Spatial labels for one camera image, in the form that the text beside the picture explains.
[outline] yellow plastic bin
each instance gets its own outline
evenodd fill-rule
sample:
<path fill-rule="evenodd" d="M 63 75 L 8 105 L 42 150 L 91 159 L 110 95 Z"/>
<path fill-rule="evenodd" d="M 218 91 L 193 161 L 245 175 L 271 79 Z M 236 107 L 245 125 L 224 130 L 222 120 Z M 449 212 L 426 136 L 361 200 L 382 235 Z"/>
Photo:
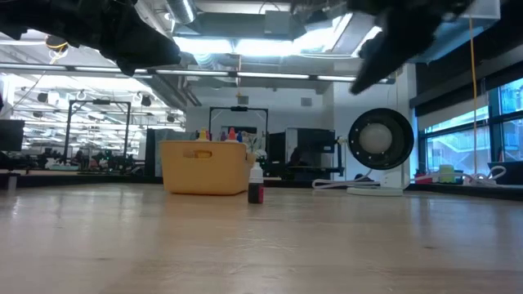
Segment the yellow plastic bin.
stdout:
<path fill-rule="evenodd" d="M 161 141 L 160 157 L 163 187 L 170 193 L 234 195 L 248 188 L 244 144 Z"/>

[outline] wooden table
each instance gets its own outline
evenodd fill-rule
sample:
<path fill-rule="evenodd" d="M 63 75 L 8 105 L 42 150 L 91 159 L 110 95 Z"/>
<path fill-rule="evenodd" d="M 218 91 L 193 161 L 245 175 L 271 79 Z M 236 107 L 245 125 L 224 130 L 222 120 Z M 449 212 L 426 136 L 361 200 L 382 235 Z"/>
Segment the wooden table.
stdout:
<path fill-rule="evenodd" d="M 161 185 L 0 197 L 1 293 L 522 293 L 523 206 L 437 194 Z"/>

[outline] metal frame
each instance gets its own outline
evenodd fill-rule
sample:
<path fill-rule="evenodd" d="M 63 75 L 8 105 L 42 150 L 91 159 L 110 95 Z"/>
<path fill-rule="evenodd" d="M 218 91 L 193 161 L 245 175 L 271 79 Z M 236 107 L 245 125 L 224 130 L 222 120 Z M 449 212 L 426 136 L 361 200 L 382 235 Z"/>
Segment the metal frame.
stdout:
<path fill-rule="evenodd" d="M 65 130 L 64 161 L 67 160 L 67 152 L 69 151 L 69 132 L 71 131 L 71 118 L 73 117 L 73 114 L 76 114 L 78 109 L 82 108 L 82 107 L 80 107 L 80 108 L 76 109 L 75 111 L 73 111 L 73 105 L 75 103 L 82 103 L 83 105 L 85 105 L 86 103 L 94 104 L 94 102 L 95 102 L 94 100 L 70 100 L 69 101 L 69 111 L 67 113 L 67 128 Z M 126 121 L 126 125 L 125 125 L 125 139 L 124 139 L 125 145 L 123 146 L 123 157 L 125 159 L 127 159 L 127 140 L 129 137 L 129 122 L 131 120 L 131 102 L 111 101 L 110 103 L 127 105 L 127 121 Z"/>
<path fill-rule="evenodd" d="M 247 111 L 249 110 L 252 110 L 252 111 L 264 111 L 265 112 L 265 116 L 266 116 L 266 119 L 265 119 L 265 150 L 267 152 L 267 154 L 269 153 L 269 109 L 259 109 L 259 108 L 249 108 L 249 107 L 243 107 L 243 106 L 232 106 L 232 107 L 211 107 L 209 109 L 209 133 L 211 132 L 212 130 L 212 112 L 213 110 L 216 110 L 216 109 L 228 109 L 230 111 L 233 111 L 233 112 L 240 112 L 240 111 L 243 111 L 243 110 L 237 110 L 238 108 L 241 108 L 241 109 L 246 109 Z"/>
<path fill-rule="evenodd" d="M 490 161 L 497 162 L 499 160 L 499 153 L 504 152 L 503 143 L 503 124 L 515 119 L 523 118 L 523 110 L 516 111 L 509 114 L 501 114 L 500 95 L 498 88 L 488 91 L 489 97 L 489 118 L 482 119 L 476 122 L 477 127 L 488 127 L 490 134 Z M 474 129 L 474 123 L 466 123 L 461 126 L 450 127 L 440 131 L 425 133 L 424 130 L 419 132 L 418 136 L 418 167 L 425 167 L 427 169 L 427 139 L 437 136 L 453 134 L 458 131 L 470 131 Z"/>

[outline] cable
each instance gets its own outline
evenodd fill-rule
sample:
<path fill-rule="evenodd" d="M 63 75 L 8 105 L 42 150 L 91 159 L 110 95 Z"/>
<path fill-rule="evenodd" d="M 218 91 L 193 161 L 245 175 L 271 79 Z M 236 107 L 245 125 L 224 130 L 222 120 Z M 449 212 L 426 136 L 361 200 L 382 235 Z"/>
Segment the cable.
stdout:
<path fill-rule="evenodd" d="M 492 176 L 493 171 L 496 171 L 496 170 L 501 170 L 501 172 L 496 176 Z M 356 180 L 347 180 L 347 181 L 321 180 L 321 179 L 314 180 L 312 182 L 312 189 L 329 189 L 329 188 L 344 187 L 344 186 L 357 187 L 357 186 L 366 186 L 366 185 L 371 185 L 371 186 L 378 185 L 379 182 L 376 182 L 376 181 L 361 182 L 361 180 L 363 180 L 365 177 L 370 175 L 371 171 L 372 171 L 372 169 L 369 170 L 369 172 L 367 172 L 367 174 L 365 176 L 362 176 Z M 506 173 L 507 173 L 507 168 L 502 167 L 502 166 L 495 166 L 490 169 L 489 175 L 484 175 L 484 174 L 469 175 L 469 174 L 462 173 L 462 172 L 434 173 L 434 174 L 431 174 L 428 176 L 419 176 L 419 177 L 413 178 L 411 180 L 426 180 L 426 179 L 431 179 L 434 177 L 441 177 L 441 176 L 463 176 L 466 179 L 468 179 L 468 181 L 465 182 L 466 185 L 495 187 L 495 186 L 498 186 L 498 184 L 496 184 L 495 181 L 498 178 L 504 176 Z M 403 184 L 401 188 L 406 189 L 409 185 L 410 184 L 406 184 L 406 185 Z"/>
<path fill-rule="evenodd" d="M 262 8 L 263 8 L 267 3 L 272 4 L 274 7 L 276 7 L 276 9 L 278 9 L 278 11 L 281 11 L 281 9 L 279 9 L 279 6 L 276 5 L 274 2 L 265 0 L 265 1 L 261 4 L 260 9 L 258 10 L 258 14 L 261 14 L 261 13 L 262 13 Z"/>
<path fill-rule="evenodd" d="M 357 182 L 363 180 L 364 178 L 366 178 L 367 176 L 369 176 L 372 171 L 373 171 L 372 168 L 369 169 L 369 171 L 365 174 L 365 176 L 359 177 L 359 178 L 357 178 L 355 180 L 336 181 L 336 180 L 321 180 L 321 179 L 317 179 L 317 180 L 314 180 L 312 182 L 312 189 L 329 189 L 329 188 L 353 185 L 354 183 L 357 183 Z M 360 184 L 362 184 L 362 185 L 376 185 L 377 182 L 368 182 L 368 181 L 366 181 L 366 182 L 361 182 Z"/>
<path fill-rule="evenodd" d="M 472 23 L 472 14 L 468 17 L 468 28 L 471 35 L 471 66 L 472 66 L 472 86 L 474 91 L 474 173 L 477 173 L 477 84 L 476 84 L 476 62 L 474 56 L 474 32 Z"/>
<path fill-rule="evenodd" d="M 63 47 L 60 48 L 60 51 L 58 51 L 58 54 L 60 54 L 60 53 L 62 52 L 63 49 L 64 49 Z M 49 64 L 50 64 L 50 65 L 53 65 L 57 60 L 58 60 L 58 59 L 57 59 L 56 57 L 53 57 L 53 58 L 51 59 L 51 61 L 49 62 Z M 31 92 L 33 91 L 33 89 L 38 85 L 38 83 L 40 82 L 40 80 L 42 80 L 42 78 L 46 75 L 46 73 L 47 73 L 47 71 L 44 70 L 43 73 L 42 73 L 42 75 L 40 76 L 40 78 L 38 78 L 38 80 L 34 83 L 34 85 L 33 85 L 33 86 L 32 86 L 32 87 L 31 87 L 31 88 L 30 88 L 30 89 L 29 89 L 29 90 L 28 90 L 28 91 L 27 91 L 23 96 L 22 96 L 22 98 L 20 98 L 20 99 L 18 100 L 18 102 L 16 102 L 16 103 L 15 103 L 15 104 L 10 108 L 10 110 L 11 110 L 11 109 L 14 109 L 16 106 L 20 105 L 20 103 L 22 103 L 22 102 L 25 100 L 25 98 L 27 98 L 27 96 L 28 96 L 29 94 L 31 94 Z"/>

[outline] red object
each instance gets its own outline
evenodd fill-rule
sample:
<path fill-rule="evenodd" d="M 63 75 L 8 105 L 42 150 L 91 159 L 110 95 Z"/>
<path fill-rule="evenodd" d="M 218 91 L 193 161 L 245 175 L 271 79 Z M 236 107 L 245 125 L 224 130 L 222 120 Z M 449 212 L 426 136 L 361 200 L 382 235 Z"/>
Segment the red object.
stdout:
<path fill-rule="evenodd" d="M 227 140 L 236 140 L 236 132 L 233 127 L 229 130 L 229 137 Z"/>

